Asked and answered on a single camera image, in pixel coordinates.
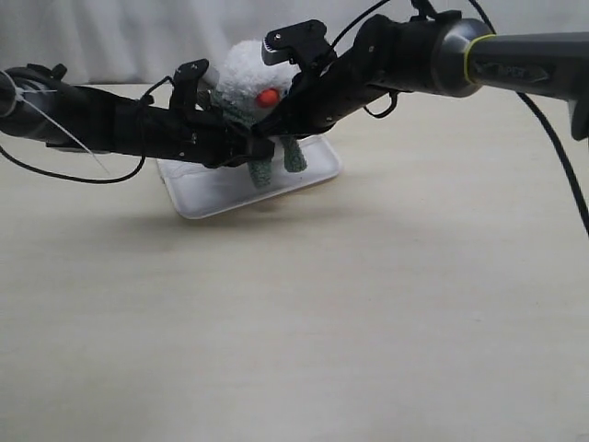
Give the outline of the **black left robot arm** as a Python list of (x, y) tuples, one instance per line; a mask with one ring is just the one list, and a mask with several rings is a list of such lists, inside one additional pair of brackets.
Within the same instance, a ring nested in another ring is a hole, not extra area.
[(272, 158), (275, 144), (214, 108), (198, 109), (199, 85), (209, 63), (190, 61), (166, 80), (167, 107), (64, 82), (62, 64), (28, 64), (1, 73), (1, 131), (49, 148), (88, 154), (182, 161), (208, 169), (234, 168)]

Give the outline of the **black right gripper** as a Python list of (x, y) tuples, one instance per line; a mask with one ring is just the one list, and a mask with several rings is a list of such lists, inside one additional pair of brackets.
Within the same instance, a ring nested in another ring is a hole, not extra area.
[(391, 105), (377, 116), (383, 118), (397, 106), (398, 95), (410, 93), (390, 75), (392, 56), (402, 24), (384, 15), (368, 18), (352, 46), (322, 69), (300, 68), (288, 94), (267, 117), (253, 125), (257, 137), (291, 135), (305, 138), (329, 131), (340, 120), (389, 95)]

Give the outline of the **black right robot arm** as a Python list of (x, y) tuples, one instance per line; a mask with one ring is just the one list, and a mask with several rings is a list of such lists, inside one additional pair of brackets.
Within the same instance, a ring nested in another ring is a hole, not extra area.
[(581, 141), (588, 136), (588, 35), (496, 35), (456, 11), (405, 23), (377, 14), (346, 52), (304, 73), (252, 131), (260, 137), (323, 134), (388, 93), (466, 98), (481, 87), (566, 102), (572, 138)]

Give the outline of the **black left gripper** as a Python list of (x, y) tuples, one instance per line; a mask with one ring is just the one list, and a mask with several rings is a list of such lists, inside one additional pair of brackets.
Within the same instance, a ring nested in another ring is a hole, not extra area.
[(236, 168), (270, 160), (275, 143), (253, 136), (229, 112), (213, 104), (213, 69), (206, 59), (179, 65), (152, 85), (138, 101), (140, 153), (146, 157)]

